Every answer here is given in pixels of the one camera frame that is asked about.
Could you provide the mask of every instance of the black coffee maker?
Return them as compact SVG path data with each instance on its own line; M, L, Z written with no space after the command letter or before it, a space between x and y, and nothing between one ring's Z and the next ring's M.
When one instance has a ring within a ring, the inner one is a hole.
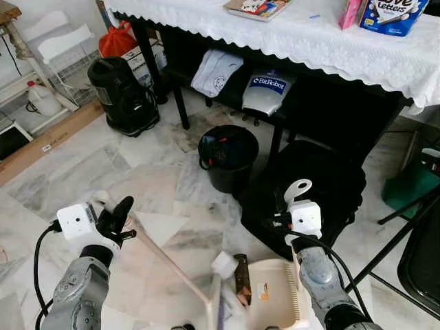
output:
M123 58L99 58L87 75L112 129L137 137L159 121L153 92L138 83Z

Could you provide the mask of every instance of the white wall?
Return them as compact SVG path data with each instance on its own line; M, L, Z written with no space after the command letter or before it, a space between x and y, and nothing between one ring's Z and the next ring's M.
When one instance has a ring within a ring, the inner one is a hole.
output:
M84 44L89 52L98 49L98 41L107 33L102 17L95 0L8 0L20 8L22 15L14 22L17 29L26 28L53 10L62 10L67 14L73 28L79 28L86 23L95 34L93 40ZM10 45L15 56L14 46ZM0 87L14 81L19 77L14 63L2 40L0 40ZM16 60L20 71L25 74L31 71L30 66L22 60Z

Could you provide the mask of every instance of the red bag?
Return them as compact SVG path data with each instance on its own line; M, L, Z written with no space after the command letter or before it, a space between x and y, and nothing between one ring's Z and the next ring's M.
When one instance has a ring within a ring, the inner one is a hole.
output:
M115 29L109 28L109 33L99 39L99 51L101 57L122 56L138 45L136 40L129 34L131 25L127 21L121 22Z

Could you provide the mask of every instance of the white cloth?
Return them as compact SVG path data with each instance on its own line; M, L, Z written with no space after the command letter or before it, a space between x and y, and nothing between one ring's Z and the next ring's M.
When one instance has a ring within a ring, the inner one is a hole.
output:
M240 56L209 49L192 79L191 87L209 98L215 98L242 65L243 59Z
M105 0L113 10L179 27L310 69L401 91L420 107L440 104L440 18L422 15L407 37L356 25L342 31L346 0L292 0L270 23L229 14L227 0Z

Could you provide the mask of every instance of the table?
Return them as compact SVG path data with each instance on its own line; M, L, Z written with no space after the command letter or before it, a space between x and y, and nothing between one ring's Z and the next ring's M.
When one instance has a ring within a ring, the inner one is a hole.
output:
M364 126L369 125L369 130L365 131L368 136L361 139L359 144L348 143L352 149L361 146L354 158L362 163L404 105L416 102L416 105L424 107L440 102L440 88L437 88L440 87L440 33L437 33L440 31L440 20L437 17L422 16L407 38L397 38L356 26L341 32L336 21L344 3L342 0L332 1L331 4L324 0L296 0L271 23L230 15L221 8L223 2L106 1L112 10L119 11L118 18L132 22L148 63L154 61L150 60L153 55L145 30L147 27L160 30L168 59L166 71L172 76L177 106L185 128L189 125L179 87L188 86L188 79L197 70L203 51L209 47L242 56L249 64L243 66L244 71L256 65L270 65L306 77L312 89L314 83L310 78L316 78L318 86L332 90L337 96L323 93L325 97L330 97L328 107L334 111L336 119L327 116L326 120L330 121L322 124L311 122L313 116L298 107L306 107L306 100L300 100L296 109L285 104L272 117L259 118L275 126L271 156L278 151L283 129L318 137L316 140L331 144L327 142L331 142L329 139L333 134L328 130L326 134L320 133L326 129L326 125L334 125L335 131L345 132L353 130L351 126L361 126L359 121L364 121ZM309 14L317 12L320 13L320 21L309 19ZM148 68L156 83L156 94L164 101L159 73L154 65ZM234 74L224 89L228 90L229 85L232 93L225 91L215 98L237 110L241 110L240 93L244 80L236 79L235 83L233 80L236 78L234 76L239 75L239 72ZM356 92L357 98L347 98L344 89ZM305 90L299 88L293 93L303 96L304 93L300 91ZM324 106L317 102L312 93L307 96L311 103L315 103L313 111ZM344 115L339 115L341 107ZM362 114L359 116L361 120L358 120L352 113L361 111L353 108L362 108L362 111L371 114ZM345 135L345 140L349 141L350 135Z

